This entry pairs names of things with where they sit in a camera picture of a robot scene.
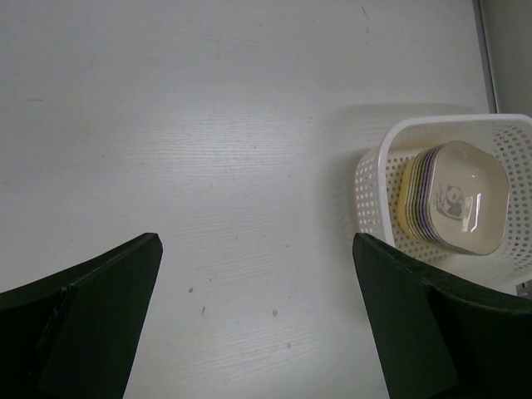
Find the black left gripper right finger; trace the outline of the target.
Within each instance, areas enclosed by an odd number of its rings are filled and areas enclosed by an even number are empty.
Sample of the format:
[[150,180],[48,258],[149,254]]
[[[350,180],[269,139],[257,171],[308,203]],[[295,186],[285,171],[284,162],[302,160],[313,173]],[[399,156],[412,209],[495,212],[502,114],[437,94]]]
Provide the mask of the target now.
[[531,301],[357,233],[352,256],[391,398],[529,398]]

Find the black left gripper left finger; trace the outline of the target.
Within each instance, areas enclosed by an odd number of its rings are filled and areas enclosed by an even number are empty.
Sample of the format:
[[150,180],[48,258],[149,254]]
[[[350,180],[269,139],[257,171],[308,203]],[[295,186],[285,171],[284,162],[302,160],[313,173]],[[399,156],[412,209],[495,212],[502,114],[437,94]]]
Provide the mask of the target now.
[[144,233],[1,294],[3,398],[121,398],[163,246]]

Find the cream panda plate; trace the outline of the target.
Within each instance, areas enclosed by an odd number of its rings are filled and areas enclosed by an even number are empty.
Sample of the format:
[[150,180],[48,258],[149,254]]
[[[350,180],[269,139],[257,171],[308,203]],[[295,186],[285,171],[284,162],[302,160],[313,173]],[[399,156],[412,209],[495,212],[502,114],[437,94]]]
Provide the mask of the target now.
[[437,242],[461,254],[484,256],[505,235],[510,184],[491,154],[455,140],[431,156],[425,209]]

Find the large purple panda plate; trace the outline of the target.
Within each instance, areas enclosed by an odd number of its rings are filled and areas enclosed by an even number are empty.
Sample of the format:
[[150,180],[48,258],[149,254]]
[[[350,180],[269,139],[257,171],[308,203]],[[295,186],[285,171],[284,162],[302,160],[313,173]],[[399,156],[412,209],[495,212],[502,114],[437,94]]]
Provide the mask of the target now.
[[420,164],[417,217],[420,225],[420,230],[422,231],[424,238],[427,242],[433,241],[431,227],[429,226],[430,223],[427,221],[426,216],[426,190],[427,184],[430,181],[431,160],[433,158],[434,152],[434,149],[427,150]]

